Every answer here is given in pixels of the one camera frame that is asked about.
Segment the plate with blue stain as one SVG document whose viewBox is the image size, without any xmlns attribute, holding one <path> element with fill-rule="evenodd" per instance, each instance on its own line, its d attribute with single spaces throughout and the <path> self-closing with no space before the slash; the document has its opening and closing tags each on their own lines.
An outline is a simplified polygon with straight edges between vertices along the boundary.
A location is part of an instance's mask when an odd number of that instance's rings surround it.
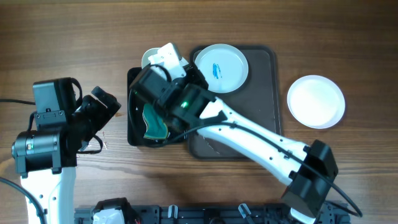
<svg viewBox="0 0 398 224">
<path fill-rule="evenodd" d="M 208 90 L 215 93 L 237 90 L 249 73 L 248 61 L 242 51 L 228 44 L 205 47 L 193 62 L 205 77 Z"/>
</svg>

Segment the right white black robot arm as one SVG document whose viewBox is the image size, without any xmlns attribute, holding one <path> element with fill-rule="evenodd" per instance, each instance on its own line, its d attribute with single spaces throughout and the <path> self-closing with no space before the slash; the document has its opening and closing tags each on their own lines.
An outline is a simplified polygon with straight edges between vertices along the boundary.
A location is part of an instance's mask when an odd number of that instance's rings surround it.
<svg viewBox="0 0 398 224">
<path fill-rule="evenodd" d="M 198 83 L 200 76 L 190 68 L 188 76 L 173 79 L 148 65 L 129 85 L 129 99 L 152 106 L 181 138 L 196 131 L 257 162 L 286 185 L 282 200 L 291 216 L 315 223 L 338 174 L 330 146 L 319 140 L 308 146 L 250 121 Z"/>
</svg>

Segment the teal and yellow sponge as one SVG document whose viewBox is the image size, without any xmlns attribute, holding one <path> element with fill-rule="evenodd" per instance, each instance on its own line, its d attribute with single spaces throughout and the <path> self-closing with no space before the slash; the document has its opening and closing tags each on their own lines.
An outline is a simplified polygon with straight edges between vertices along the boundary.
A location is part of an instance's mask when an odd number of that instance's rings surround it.
<svg viewBox="0 0 398 224">
<path fill-rule="evenodd" d="M 169 129 L 152 105 L 144 105 L 142 117 L 146 124 L 144 133 L 146 139 L 164 140 L 168 137 Z"/>
</svg>

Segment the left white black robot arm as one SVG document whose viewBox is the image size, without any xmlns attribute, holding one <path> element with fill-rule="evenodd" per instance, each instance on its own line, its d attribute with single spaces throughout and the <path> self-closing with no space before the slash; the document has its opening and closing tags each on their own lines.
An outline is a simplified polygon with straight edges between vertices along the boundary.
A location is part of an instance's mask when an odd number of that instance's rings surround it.
<svg viewBox="0 0 398 224">
<path fill-rule="evenodd" d="M 77 155 L 89 153 L 86 146 L 121 105 L 98 86 L 83 98 L 71 85 L 36 83 L 33 91 L 37 128 L 21 132 L 12 145 L 29 223 L 73 223 Z"/>
</svg>

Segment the white plate blue stain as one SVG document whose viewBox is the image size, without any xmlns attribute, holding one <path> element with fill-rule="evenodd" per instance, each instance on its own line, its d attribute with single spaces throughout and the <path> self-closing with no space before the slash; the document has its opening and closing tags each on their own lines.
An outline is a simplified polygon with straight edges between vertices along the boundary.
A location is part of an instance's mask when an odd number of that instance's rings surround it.
<svg viewBox="0 0 398 224">
<path fill-rule="evenodd" d="M 160 63 L 160 57 L 157 56 L 159 48 L 152 48 L 147 50 L 142 56 L 141 68 L 147 65 L 155 65 Z"/>
</svg>

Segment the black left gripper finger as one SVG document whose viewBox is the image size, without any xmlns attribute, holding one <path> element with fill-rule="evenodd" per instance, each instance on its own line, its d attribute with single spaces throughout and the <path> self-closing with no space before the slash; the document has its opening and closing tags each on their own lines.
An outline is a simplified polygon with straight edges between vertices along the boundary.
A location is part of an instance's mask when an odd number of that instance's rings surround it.
<svg viewBox="0 0 398 224">
<path fill-rule="evenodd" d="M 91 93 L 104 104 L 110 112 L 117 112 L 121 108 L 121 104 L 117 101 L 116 97 L 105 92 L 99 86 L 96 86 Z"/>
<path fill-rule="evenodd" d="M 103 141 L 96 135 L 96 133 L 103 128 L 105 125 L 104 120 L 101 118 L 84 119 L 80 121 L 79 128 L 81 129 L 81 148 L 79 151 L 88 151 L 87 147 L 92 139 L 97 140 L 99 143 L 99 149 L 96 151 L 102 151 Z"/>
</svg>

